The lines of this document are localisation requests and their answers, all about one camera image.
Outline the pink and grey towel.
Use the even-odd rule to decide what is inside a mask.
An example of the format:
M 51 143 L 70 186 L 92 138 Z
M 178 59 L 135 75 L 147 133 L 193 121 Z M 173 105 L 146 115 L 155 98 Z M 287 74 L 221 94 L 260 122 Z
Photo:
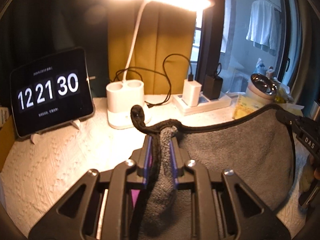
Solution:
M 174 188 L 169 141 L 208 170 L 232 168 L 269 206 L 278 212 L 295 179 L 296 153 L 292 130 L 276 118 L 279 107 L 265 106 L 238 120 L 204 127 L 188 127 L 169 119 L 144 123 L 142 107 L 131 108 L 133 125 L 152 137 L 152 163 L 145 191 L 136 201 L 131 239 L 188 239 L 191 201 L 188 191 Z

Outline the stainless steel tumbler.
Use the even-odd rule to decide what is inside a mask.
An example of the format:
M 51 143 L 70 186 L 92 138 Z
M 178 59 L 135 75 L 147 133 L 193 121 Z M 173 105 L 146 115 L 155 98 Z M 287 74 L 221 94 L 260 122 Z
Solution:
M 319 100 L 315 100 L 311 107 L 309 118 L 313 121 L 319 122 L 320 121 L 320 102 Z

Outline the yellow soft tissue pack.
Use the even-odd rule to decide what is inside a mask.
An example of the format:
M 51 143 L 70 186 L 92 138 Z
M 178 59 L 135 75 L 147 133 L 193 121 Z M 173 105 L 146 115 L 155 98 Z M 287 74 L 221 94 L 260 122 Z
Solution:
M 304 106 L 297 105 L 290 102 L 280 103 L 279 106 L 294 115 L 303 116 L 302 110 L 304 109 Z

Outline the white power strip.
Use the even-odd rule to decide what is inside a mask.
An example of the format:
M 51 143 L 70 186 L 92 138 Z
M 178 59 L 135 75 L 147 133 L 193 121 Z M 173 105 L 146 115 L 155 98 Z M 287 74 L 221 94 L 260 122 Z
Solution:
M 209 100 L 201 92 L 198 105 L 190 107 L 182 100 L 182 94 L 172 96 L 172 103 L 179 110 L 182 116 L 188 116 L 229 107 L 231 105 L 231 101 L 232 99 L 223 92 L 221 92 L 220 97 L 215 100 Z

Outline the white desk lamp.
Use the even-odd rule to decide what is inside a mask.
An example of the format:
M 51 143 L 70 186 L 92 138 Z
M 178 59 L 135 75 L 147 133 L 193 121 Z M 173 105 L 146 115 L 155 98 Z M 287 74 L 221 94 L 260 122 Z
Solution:
M 159 2 L 168 4 L 187 11 L 196 12 L 213 6 L 210 0 L 141 0 L 142 4 L 139 8 L 135 28 L 132 35 L 130 52 L 124 68 L 124 74 L 121 81 L 112 82 L 106 86 L 107 95 L 107 117 L 109 125 L 116 129 L 125 129 L 132 127 L 130 119 L 130 109 L 134 105 L 140 105 L 146 108 L 144 100 L 144 83 L 140 80 L 128 80 L 127 72 L 131 63 L 133 51 L 138 36 L 138 30 L 142 19 L 143 11 L 150 2 Z

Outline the white USB charger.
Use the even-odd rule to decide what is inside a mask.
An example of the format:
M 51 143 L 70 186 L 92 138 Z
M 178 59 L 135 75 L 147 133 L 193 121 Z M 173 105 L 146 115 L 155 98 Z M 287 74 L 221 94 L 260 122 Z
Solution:
M 202 85 L 195 80 L 184 80 L 182 100 L 189 107 L 195 107 L 199 103 L 200 91 Z

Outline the yellow tissue box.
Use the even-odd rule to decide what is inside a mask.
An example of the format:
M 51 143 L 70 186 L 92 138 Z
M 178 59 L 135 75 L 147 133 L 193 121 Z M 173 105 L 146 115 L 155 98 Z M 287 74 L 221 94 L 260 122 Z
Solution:
M 240 119 L 244 116 L 247 116 L 261 107 L 263 107 L 264 104 L 260 103 L 252 98 L 249 98 L 245 95 L 239 95 L 238 99 L 235 104 L 235 108 L 233 111 L 232 118 L 233 119 Z

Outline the black power adapter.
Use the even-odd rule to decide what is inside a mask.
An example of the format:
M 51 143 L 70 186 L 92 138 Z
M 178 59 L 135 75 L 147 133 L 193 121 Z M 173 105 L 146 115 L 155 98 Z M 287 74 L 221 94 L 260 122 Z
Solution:
M 223 79 L 219 76 L 206 75 L 203 84 L 203 95 L 209 100 L 215 100 L 220 97 Z

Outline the mustard yellow curtain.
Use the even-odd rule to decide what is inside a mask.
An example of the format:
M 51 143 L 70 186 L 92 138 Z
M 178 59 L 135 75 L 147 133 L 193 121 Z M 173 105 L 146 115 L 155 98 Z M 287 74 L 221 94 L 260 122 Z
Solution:
M 109 77 L 126 65 L 135 28 L 139 0 L 110 0 L 108 11 Z M 128 79 L 142 79 L 146 94 L 179 94 L 189 69 L 196 14 L 170 5 L 146 5 L 128 72 Z

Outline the white textured table cloth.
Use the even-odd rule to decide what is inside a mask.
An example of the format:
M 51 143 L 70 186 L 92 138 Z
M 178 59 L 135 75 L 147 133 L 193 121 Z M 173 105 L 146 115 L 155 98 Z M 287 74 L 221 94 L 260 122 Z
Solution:
M 135 128 L 113 129 L 107 121 L 107 99 L 94 98 L 95 114 L 80 130 L 68 125 L 30 139 L 16 140 L 1 172 L 6 211 L 26 237 L 46 211 L 89 169 L 106 171 L 141 148 L 145 135 Z M 186 126 L 209 126 L 232 120 L 234 104 L 210 112 L 182 116 L 172 103 L 150 109 L 156 124 L 177 119 Z M 305 224 L 298 206 L 299 183 L 290 192 L 278 218 L 294 237 Z

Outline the hanging white shirt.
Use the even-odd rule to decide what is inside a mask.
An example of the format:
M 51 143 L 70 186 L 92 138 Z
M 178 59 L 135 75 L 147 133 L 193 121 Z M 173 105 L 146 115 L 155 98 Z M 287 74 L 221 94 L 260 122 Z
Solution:
M 278 53 L 280 11 L 267 0 L 256 0 L 251 5 L 251 15 L 246 40 L 272 56 Z

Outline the tablet clock display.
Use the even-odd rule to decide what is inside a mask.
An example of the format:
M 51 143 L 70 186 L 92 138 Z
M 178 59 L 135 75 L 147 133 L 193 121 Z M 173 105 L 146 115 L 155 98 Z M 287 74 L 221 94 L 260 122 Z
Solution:
M 20 138 L 92 116 L 95 107 L 84 49 L 63 50 L 14 70 L 10 99 Z

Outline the cardboard box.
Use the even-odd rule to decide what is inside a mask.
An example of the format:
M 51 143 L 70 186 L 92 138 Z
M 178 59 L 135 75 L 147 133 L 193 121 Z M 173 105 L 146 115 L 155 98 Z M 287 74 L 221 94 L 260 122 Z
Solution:
M 17 138 L 12 115 L 1 128 L 0 136 L 0 170 L 2 171 L 9 152 Z

